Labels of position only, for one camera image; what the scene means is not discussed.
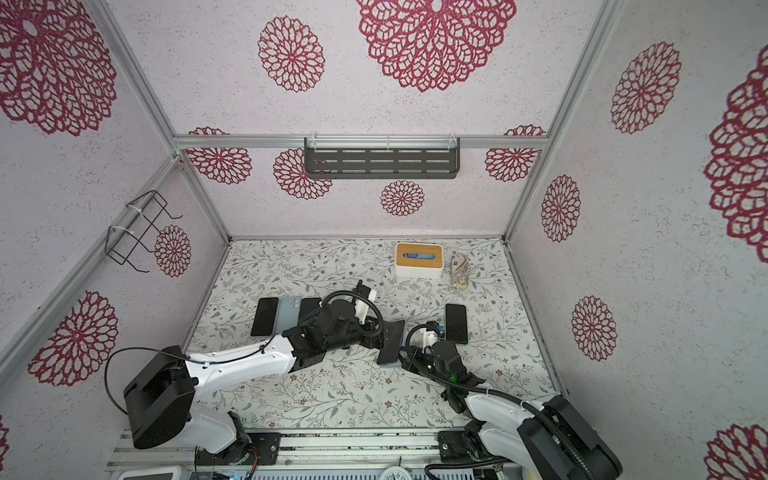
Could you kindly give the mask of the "black phone clear case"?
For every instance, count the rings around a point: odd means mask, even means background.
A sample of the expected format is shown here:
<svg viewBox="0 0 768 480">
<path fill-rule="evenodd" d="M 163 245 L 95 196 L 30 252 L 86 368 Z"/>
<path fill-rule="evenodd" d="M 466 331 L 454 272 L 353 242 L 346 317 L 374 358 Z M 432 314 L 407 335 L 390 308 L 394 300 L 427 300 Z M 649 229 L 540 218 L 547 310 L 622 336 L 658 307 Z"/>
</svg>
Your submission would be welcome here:
<svg viewBox="0 0 768 480">
<path fill-rule="evenodd" d="M 461 345 L 468 343 L 467 309 L 464 305 L 447 304 L 445 306 L 445 338 Z"/>
</svg>

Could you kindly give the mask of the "black phone pale green case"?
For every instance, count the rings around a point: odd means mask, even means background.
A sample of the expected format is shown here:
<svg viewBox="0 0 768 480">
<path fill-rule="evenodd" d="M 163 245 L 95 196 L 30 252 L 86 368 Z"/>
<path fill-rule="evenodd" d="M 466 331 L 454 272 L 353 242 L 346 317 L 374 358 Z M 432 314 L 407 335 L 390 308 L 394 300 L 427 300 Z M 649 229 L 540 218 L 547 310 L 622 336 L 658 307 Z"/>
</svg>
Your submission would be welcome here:
<svg viewBox="0 0 768 480">
<path fill-rule="evenodd" d="M 269 336 L 273 334 L 278 306 L 278 297 L 263 297 L 258 300 L 250 330 L 250 335 L 252 337 Z"/>
</svg>

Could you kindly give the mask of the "black phone light blue case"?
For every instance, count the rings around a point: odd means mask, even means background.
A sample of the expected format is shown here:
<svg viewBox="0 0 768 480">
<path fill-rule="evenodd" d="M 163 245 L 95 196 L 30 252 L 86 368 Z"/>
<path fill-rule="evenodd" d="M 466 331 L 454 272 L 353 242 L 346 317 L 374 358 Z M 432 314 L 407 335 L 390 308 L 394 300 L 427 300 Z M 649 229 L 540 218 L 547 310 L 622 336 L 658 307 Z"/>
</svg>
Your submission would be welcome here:
<svg viewBox="0 0 768 480">
<path fill-rule="evenodd" d="M 381 345 L 376 364 L 380 367 L 399 365 L 399 352 L 403 343 L 406 322 L 386 322 L 380 335 Z"/>
</svg>

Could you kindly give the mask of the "black phone purple back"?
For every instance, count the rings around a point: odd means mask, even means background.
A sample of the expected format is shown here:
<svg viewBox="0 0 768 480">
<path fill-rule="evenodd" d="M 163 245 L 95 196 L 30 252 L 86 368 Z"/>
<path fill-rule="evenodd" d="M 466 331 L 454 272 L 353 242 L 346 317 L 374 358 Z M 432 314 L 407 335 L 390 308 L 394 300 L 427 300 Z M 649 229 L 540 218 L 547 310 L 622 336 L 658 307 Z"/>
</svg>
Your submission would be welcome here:
<svg viewBox="0 0 768 480">
<path fill-rule="evenodd" d="M 314 318 L 321 309 L 320 297 L 304 298 L 300 301 L 298 323 L 305 323 Z"/>
</svg>

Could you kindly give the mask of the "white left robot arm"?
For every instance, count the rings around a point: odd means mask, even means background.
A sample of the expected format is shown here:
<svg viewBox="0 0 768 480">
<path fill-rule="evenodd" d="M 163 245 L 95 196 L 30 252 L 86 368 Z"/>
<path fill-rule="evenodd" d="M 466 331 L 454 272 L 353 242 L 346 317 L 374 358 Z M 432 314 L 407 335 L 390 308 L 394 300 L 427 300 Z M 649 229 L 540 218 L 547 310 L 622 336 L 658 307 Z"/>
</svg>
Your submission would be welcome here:
<svg viewBox="0 0 768 480">
<path fill-rule="evenodd" d="M 174 345 L 157 351 L 125 387 L 132 444 L 149 450 L 169 442 L 205 451 L 221 464 L 240 462 L 255 448 L 241 418 L 198 403 L 205 395 L 253 379 L 299 371 L 334 350 L 380 336 L 386 322 L 368 301 L 360 319 L 358 298 L 346 291 L 326 299 L 292 328 L 268 340 L 210 354 L 184 354 Z"/>
</svg>

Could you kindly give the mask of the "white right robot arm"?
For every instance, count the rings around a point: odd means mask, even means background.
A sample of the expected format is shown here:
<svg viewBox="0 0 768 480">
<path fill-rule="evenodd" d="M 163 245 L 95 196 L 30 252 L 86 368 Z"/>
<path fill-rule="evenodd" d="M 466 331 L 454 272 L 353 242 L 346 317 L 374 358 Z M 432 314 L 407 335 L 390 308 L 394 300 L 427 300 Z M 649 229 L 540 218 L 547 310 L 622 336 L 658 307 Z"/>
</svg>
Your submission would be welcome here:
<svg viewBox="0 0 768 480">
<path fill-rule="evenodd" d="M 444 387 L 441 397 L 470 417 L 461 431 L 441 431 L 441 462 L 484 468 L 511 462 L 540 479 L 617 479 L 618 457 L 559 394 L 525 401 L 493 388 L 464 365 L 456 344 L 404 346 L 403 367 Z"/>
</svg>

